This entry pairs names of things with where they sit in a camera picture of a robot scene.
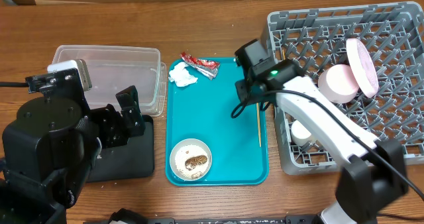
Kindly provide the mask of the grey bowl with food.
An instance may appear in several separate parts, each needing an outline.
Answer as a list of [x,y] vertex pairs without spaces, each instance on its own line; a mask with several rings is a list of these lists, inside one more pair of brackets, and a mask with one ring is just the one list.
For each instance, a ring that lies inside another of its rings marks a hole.
[[209,147],[198,139],[180,141],[170,153],[170,168],[183,181],[198,181],[210,170],[212,154]]

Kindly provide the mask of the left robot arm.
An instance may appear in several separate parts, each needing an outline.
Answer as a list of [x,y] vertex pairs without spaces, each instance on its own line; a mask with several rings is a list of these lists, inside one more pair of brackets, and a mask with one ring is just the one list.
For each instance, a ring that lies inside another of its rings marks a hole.
[[121,111],[90,109],[80,87],[42,88],[3,132],[2,223],[65,223],[88,182],[154,171],[153,120],[136,89],[117,94]]

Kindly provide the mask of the white cup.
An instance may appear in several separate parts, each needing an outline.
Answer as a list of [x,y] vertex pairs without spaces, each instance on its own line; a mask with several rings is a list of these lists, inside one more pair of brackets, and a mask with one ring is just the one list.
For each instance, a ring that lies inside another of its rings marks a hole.
[[290,133],[292,141],[299,146],[303,146],[307,142],[317,141],[317,139],[298,120],[295,120],[291,124]]

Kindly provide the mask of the food leftover piece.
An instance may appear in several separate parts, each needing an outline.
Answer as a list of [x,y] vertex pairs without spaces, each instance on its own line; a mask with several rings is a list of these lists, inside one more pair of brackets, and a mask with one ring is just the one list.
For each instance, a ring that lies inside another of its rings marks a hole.
[[208,161],[206,155],[193,156],[185,161],[185,167],[187,170],[194,170],[197,166],[201,166]]

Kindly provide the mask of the pink bowl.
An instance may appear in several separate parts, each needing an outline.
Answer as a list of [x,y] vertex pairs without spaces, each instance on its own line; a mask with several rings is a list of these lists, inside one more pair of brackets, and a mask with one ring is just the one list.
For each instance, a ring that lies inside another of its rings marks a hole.
[[352,70],[346,64],[337,64],[325,70],[319,76],[318,88],[333,103],[348,103],[359,90]]

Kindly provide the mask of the white napkin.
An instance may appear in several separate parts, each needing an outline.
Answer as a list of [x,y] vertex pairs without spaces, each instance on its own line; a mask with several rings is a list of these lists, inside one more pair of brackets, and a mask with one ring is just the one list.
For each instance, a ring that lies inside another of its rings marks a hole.
[[169,71],[169,81],[175,83],[177,87],[186,87],[195,84],[198,78],[191,75],[186,69],[187,67],[188,65],[185,62],[175,65],[174,69]]

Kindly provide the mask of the red foil wrapper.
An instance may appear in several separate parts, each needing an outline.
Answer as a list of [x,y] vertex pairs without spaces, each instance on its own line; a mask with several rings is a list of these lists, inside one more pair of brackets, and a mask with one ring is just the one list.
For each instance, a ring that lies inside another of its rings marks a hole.
[[185,52],[182,52],[180,57],[186,64],[195,68],[198,72],[201,72],[210,80],[217,76],[219,66],[221,65],[216,61],[195,58],[190,54],[186,54]]

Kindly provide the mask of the white round plate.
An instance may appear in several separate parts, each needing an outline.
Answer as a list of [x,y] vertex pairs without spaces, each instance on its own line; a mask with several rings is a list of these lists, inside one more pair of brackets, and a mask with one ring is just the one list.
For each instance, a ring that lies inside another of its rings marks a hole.
[[366,97],[374,97],[379,89],[378,77],[367,48],[359,39],[348,38],[346,54],[359,88]]

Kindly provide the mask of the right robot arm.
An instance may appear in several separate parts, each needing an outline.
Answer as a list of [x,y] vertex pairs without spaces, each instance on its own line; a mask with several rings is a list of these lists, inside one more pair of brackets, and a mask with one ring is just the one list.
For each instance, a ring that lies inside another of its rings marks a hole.
[[240,103],[231,116],[248,105],[265,109],[272,103],[298,120],[340,168],[336,202],[314,223],[376,223],[381,209],[408,192],[402,145],[349,119],[293,60],[276,62],[254,39],[235,52],[235,61],[244,79],[235,84]]

